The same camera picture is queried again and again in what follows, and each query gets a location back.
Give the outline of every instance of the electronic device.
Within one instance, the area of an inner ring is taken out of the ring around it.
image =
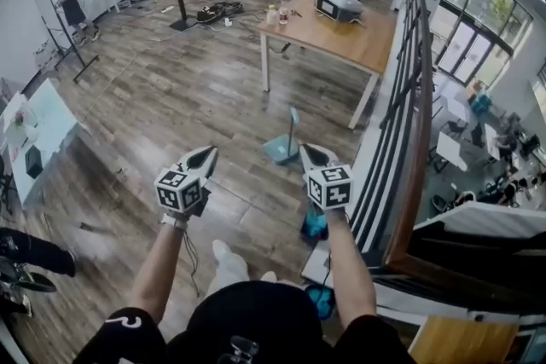
[[[32,179],[36,179],[44,169],[42,166],[42,154],[36,146],[32,146],[25,153],[26,173]]]
[[[315,9],[332,20],[350,23],[360,20],[364,6],[358,0],[315,0]]]
[[[323,211],[349,205],[354,178],[349,165],[312,170],[305,175],[307,196]]]

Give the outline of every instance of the cable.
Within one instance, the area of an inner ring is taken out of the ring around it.
[[[186,246],[186,252],[189,255],[189,260],[191,261],[192,265],[192,272],[191,272],[191,281],[195,289],[195,293],[197,294],[197,297],[200,296],[199,287],[197,286],[197,283],[195,282],[195,273],[197,273],[197,269],[199,268],[199,255],[197,253],[197,249],[195,248],[195,245],[193,241],[189,238],[188,230],[184,232],[183,235],[183,242]]]
[[[84,116],[82,117],[82,121],[84,121],[87,116],[89,115],[89,113],[91,112],[91,110],[93,109],[93,107],[98,103],[98,101],[102,98],[102,96],[104,95],[104,93],[106,93],[106,91],[108,90],[108,88],[110,88],[110,85],[113,84],[113,81],[115,81],[117,78],[119,78],[123,73],[125,73],[125,71],[129,68],[129,66],[135,61],[135,59],[140,55],[142,54],[145,50],[156,50],[159,45],[161,43],[163,43],[164,41],[168,41],[170,39],[173,39],[174,37],[178,37],[179,35],[182,35],[183,33],[189,31],[190,29],[193,29],[195,26],[197,25],[197,23],[194,23],[192,26],[190,26],[188,29],[185,29],[184,31],[181,31],[181,32],[177,32],[176,34],[174,35],[171,35],[170,37],[167,37],[167,38],[162,38],[162,39],[159,39],[159,40],[152,40],[154,43],[157,43],[157,46],[155,47],[145,47],[144,49],[138,51],[138,52],[134,52],[133,49],[131,49],[131,52],[134,52],[135,53],[135,56],[133,56],[133,58],[125,65],[125,67],[123,67],[123,69],[118,73],[116,74],[111,80],[110,82],[108,82],[107,86],[104,88],[104,90],[101,92],[101,94],[93,101],[93,103],[91,103],[89,109],[85,112]]]

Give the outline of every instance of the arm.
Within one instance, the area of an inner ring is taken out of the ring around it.
[[[346,329],[361,315],[377,315],[375,289],[343,211],[325,211],[332,276],[341,322]]]
[[[172,215],[179,221],[187,221],[184,215]],[[182,244],[184,230],[169,224],[162,228],[146,257],[146,261],[136,276],[131,290],[129,305],[149,313],[156,323],[160,323],[171,294],[172,282],[177,270],[178,253]]]

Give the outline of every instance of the floor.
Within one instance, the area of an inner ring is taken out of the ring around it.
[[[443,73],[436,73],[434,83],[437,85],[437,89],[434,93],[433,99],[435,100],[442,93],[447,92],[447,88],[461,87],[454,83],[451,79],[448,79],[447,75]],[[465,91],[461,94],[457,94],[457,98],[464,99]],[[433,105],[433,114],[435,114],[441,108],[441,102],[437,101]],[[433,131],[431,135],[430,148],[434,147],[438,143],[438,136],[440,129],[448,121],[457,121],[456,118],[450,115],[447,111],[442,110],[433,120]],[[486,114],[480,119],[481,123],[487,123],[501,131],[498,120],[491,114]],[[432,205],[431,198],[434,195],[439,195],[447,201],[453,201],[456,198],[456,191],[458,193],[462,191],[473,191],[476,195],[485,190],[487,184],[494,185],[503,173],[506,172],[506,165],[503,162],[495,162],[492,165],[485,165],[489,155],[485,150],[478,149],[471,144],[472,138],[470,131],[475,127],[475,120],[467,127],[461,138],[457,141],[462,144],[461,156],[468,164],[468,171],[462,171],[454,165],[447,165],[441,173],[438,173],[431,165],[427,167],[427,174],[425,179],[425,185],[423,187],[423,195],[421,197],[420,209],[417,214],[415,223],[424,222],[428,218],[432,218],[438,215],[438,212]],[[531,156],[527,161],[521,162],[520,171],[513,174],[513,178],[519,179],[522,177],[535,176],[540,172],[539,164],[534,156]],[[531,191],[532,201],[526,200],[523,194],[518,193],[516,200],[520,203],[521,208],[536,209],[537,205],[541,203],[541,199],[546,195],[544,188],[538,188]]]
[[[217,1],[186,0],[186,5],[195,14]],[[159,228],[153,180],[161,168],[197,147],[215,144],[220,151],[206,211],[189,224],[200,254],[195,279],[201,293],[214,275],[215,239],[225,240],[248,261],[252,278],[274,270],[282,279],[301,282],[299,272],[311,252],[299,237],[306,209],[301,169],[297,163],[272,164],[262,146],[287,132],[294,105],[301,118],[296,139],[319,142],[351,163],[372,105],[354,131],[346,126],[368,77],[291,47],[283,55],[271,54],[271,92],[263,93],[254,28],[267,6],[280,0],[230,1],[243,2],[246,12],[226,30],[219,22],[214,29],[173,31],[168,25],[179,11],[160,11],[176,0],[153,0],[107,14],[100,21],[102,37],[82,49],[85,59],[98,54],[100,62],[78,84],[72,81],[77,73],[73,55],[53,75],[67,105],[119,157],[123,170],[109,173],[83,143],[75,142],[52,172],[45,203],[74,222],[91,224],[94,232],[32,213],[23,220],[16,212],[6,224],[51,240],[78,259],[74,279],[45,273],[58,292],[30,292],[34,318],[15,319],[15,337],[32,361],[71,362],[105,318],[125,305]],[[367,1],[372,3],[379,9],[390,4]],[[282,44],[273,46],[278,51]],[[185,328],[200,301],[190,271],[182,250],[160,325],[167,340]],[[339,331],[334,321],[328,335],[335,339]]]

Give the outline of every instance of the person standing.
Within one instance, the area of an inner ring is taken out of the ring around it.
[[[87,43],[87,36],[81,27],[82,23],[87,25],[88,32],[93,32],[92,41],[96,41],[101,36],[101,31],[98,26],[85,16],[81,6],[79,6],[78,0],[58,0],[56,7],[62,9],[65,12],[67,23],[73,27],[79,35],[79,45],[83,46]]]

